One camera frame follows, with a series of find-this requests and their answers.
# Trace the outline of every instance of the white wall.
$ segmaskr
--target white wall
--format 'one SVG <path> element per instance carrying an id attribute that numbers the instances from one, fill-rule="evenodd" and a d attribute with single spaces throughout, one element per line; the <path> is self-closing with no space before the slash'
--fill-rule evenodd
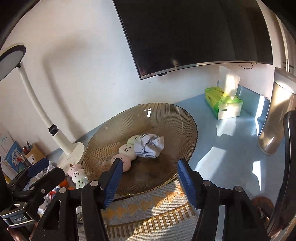
<path id="1" fill-rule="evenodd" d="M 281 66 L 282 39 L 276 20 L 267 21 L 274 65 L 244 70 L 240 84 L 271 97 L 274 67 Z M 32 87 L 52 121 L 73 142 L 109 118 L 139 103 L 175 103 L 215 86 L 218 66 L 200 66 L 139 80 L 112 0 L 41 0 L 17 24 L 1 53 L 22 43 Z M 18 70 L 0 83 L 0 132 L 37 142 L 47 154 L 58 148 L 25 93 Z"/>

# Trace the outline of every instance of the lamp head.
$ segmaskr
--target lamp head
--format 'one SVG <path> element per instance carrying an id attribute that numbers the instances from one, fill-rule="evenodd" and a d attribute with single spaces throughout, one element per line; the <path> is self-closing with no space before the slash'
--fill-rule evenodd
<path id="1" fill-rule="evenodd" d="M 0 56 L 0 81 L 19 65 L 25 53 L 26 47 L 24 45 L 16 45 Z"/>

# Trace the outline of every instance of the gold triangle pattern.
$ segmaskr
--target gold triangle pattern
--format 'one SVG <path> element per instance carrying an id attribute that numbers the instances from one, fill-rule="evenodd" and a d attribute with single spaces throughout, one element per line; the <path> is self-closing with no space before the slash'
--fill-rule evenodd
<path id="1" fill-rule="evenodd" d="M 165 195 L 167 197 L 168 203 L 171 204 L 172 201 L 174 201 L 174 199 L 178 195 L 178 193 L 177 192 L 165 192 Z"/>
<path id="2" fill-rule="evenodd" d="M 127 213 L 128 209 L 124 208 L 124 207 L 117 207 L 116 210 L 116 214 L 118 218 L 121 218 L 123 215 L 125 215 Z"/>
<path id="3" fill-rule="evenodd" d="M 183 192 L 183 189 L 180 185 L 177 186 L 177 189 L 178 189 L 178 192 L 179 192 L 179 195 L 180 197 L 184 197 L 185 196 L 185 193 Z"/>
<path id="4" fill-rule="evenodd" d="M 112 218 L 114 218 L 115 215 L 116 215 L 116 211 L 111 208 L 107 208 L 106 210 L 102 210 L 102 216 L 104 218 L 106 218 L 107 220 L 111 220 Z"/>
<path id="5" fill-rule="evenodd" d="M 154 196 L 153 201 L 154 201 L 154 206 L 157 209 L 165 201 L 165 197 Z"/>
<path id="6" fill-rule="evenodd" d="M 139 205 L 137 204 L 129 204 L 128 205 L 128 210 L 130 212 L 130 215 L 133 215 L 138 209 L 139 209 Z"/>
<path id="7" fill-rule="evenodd" d="M 152 204 L 153 204 L 153 202 L 141 201 L 142 210 L 144 212 L 147 211 L 152 206 Z"/>

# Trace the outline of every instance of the screw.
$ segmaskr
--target screw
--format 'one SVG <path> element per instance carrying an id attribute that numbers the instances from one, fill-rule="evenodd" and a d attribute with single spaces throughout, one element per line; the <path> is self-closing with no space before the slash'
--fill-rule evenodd
<path id="1" fill-rule="evenodd" d="M 235 190 L 236 190 L 237 192 L 242 192 L 242 187 L 241 187 L 241 186 L 236 186 L 236 187 L 235 187 Z"/>
<path id="2" fill-rule="evenodd" d="M 205 180 L 205 181 L 203 181 L 203 185 L 205 185 L 205 186 L 211 186 L 211 182 L 210 181 L 208 181 L 208 180 Z"/>
<path id="3" fill-rule="evenodd" d="M 98 181 L 92 181 L 92 182 L 91 182 L 91 186 L 92 186 L 92 187 L 95 187 L 95 186 L 97 186 L 98 184 L 99 184 Z"/>
<path id="4" fill-rule="evenodd" d="M 67 189 L 65 187 L 62 187 L 62 188 L 59 189 L 60 193 L 65 193 L 66 191 L 67 191 Z"/>

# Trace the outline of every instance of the pen holder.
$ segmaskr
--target pen holder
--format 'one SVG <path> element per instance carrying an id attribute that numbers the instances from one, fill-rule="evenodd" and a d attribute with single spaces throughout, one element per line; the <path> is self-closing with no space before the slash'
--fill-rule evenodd
<path id="1" fill-rule="evenodd" d="M 39 148 L 35 144 L 33 144 L 33 147 L 29 151 L 29 153 L 27 155 L 25 155 L 25 158 L 27 158 L 27 160 L 32 165 L 34 165 L 35 163 L 37 163 L 38 161 L 40 161 L 44 157 L 45 157 L 45 155 L 39 150 Z"/>

